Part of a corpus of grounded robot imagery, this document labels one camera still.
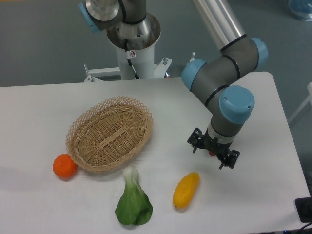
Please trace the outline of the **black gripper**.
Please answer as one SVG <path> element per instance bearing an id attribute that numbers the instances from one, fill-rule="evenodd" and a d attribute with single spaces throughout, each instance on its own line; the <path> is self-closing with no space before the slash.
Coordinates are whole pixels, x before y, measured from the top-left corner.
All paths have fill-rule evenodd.
<path id="1" fill-rule="evenodd" d="M 228 150 L 230 143 L 220 143 L 218 138 L 211 138 L 208 134 L 203 136 L 202 131 L 198 128 L 195 128 L 187 142 L 191 144 L 193 148 L 193 153 L 197 149 L 206 149 L 209 152 L 216 155 L 216 157 L 221 161 L 219 169 L 223 167 L 234 168 L 240 152 L 236 150 Z"/>

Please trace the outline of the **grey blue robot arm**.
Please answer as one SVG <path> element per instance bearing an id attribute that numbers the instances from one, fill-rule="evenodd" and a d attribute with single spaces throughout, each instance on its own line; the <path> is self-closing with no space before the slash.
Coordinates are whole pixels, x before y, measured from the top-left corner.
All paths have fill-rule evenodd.
<path id="1" fill-rule="evenodd" d="M 222 167 L 233 168 L 240 153 L 230 145 L 254 108 L 252 93 L 236 81 L 268 57 L 264 42 L 247 37 L 225 0 L 194 1 L 221 56 L 211 63 L 192 58 L 182 71 L 185 86 L 212 113 L 206 132 L 195 129 L 188 139 L 194 149 L 216 155 Z M 153 50 L 160 37 L 158 20 L 144 0 L 84 0 L 78 6 L 93 32 L 106 31 L 118 54 L 120 76 L 156 78 Z"/>

